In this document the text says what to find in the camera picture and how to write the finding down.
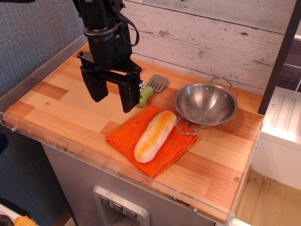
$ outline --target wood plank wall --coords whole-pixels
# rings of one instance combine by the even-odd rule
[[[263,95],[296,0],[133,0],[133,58]],[[135,32],[131,29],[132,42]]]

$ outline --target wooden board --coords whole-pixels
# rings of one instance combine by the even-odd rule
[[[284,37],[134,2],[127,2],[122,13],[140,32],[139,45],[133,48],[138,59],[206,79],[227,77],[235,87],[262,95]]]
[[[161,68],[145,62],[141,78],[153,74],[169,78],[160,94],[149,98],[148,105],[170,110],[177,116],[174,97],[183,86],[204,81],[194,76]],[[142,109],[123,113],[118,87],[108,83],[109,95],[94,102],[82,80],[80,60],[75,55],[11,106],[3,119],[11,126],[39,141],[80,158],[89,164],[123,177],[137,180],[152,192],[179,197],[174,200],[196,207],[204,216],[224,223],[232,213],[251,151],[261,128],[263,115],[257,114],[262,97],[231,89],[238,101],[238,113],[227,123],[202,129],[199,140],[155,181],[141,180],[139,171],[119,152],[108,146],[105,136]],[[192,129],[199,125],[185,122]]]
[[[285,34],[296,0],[144,0],[143,3]]]
[[[236,214],[252,226],[297,226],[300,212],[300,190],[251,171]]]

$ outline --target stainless steel pot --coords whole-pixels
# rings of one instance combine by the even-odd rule
[[[230,87],[227,89],[212,84],[214,79],[225,79]],[[229,91],[232,83],[226,78],[213,78],[209,83],[194,83],[177,93],[174,105],[181,115],[176,127],[183,134],[196,135],[205,126],[216,126],[232,119],[237,112],[238,104],[234,95]],[[200,124],[194,133],[183,132],[178,123],[185,118]]]

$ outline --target control panel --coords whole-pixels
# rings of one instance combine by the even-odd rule
[[[142,206],[99,185],[94,186],[94,199],[104,226],[150,226],[150,213]]]

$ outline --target gray spatula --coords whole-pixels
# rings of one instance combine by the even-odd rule
[[[155,93],[160,93],[168,83],[168,78],[161,75],[154,74],[146,86],[150,86],[154,89]]]
[[[160,93],[168,83],[168,78],[155,74],[146,84],[146,87],[140,93],[140,101],[137,107],[143,107],[146,105],[148,98],[154,93]]]

